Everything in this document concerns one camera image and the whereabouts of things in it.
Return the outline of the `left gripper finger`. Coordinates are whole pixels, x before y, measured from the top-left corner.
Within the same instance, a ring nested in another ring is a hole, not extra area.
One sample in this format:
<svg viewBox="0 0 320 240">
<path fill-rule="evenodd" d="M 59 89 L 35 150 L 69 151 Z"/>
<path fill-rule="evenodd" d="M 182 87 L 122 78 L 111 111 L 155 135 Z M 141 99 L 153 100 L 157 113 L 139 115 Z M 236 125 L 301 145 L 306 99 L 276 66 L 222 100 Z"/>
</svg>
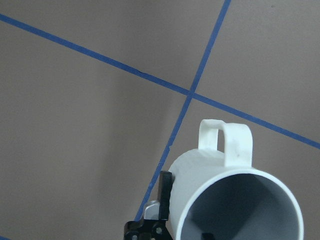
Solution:
<svg viewBox="0 0 320 240">
<path fill-rule="evenodd" d="M 173 176 L 169 171 L 161 171 L 157 200 L 147 202 L 143 215 L 138 221 L 128 221 L 124 225 L 125 240 L 171 240 L 166 222 L 170 215 L 170 197 Z"/>
</svg>

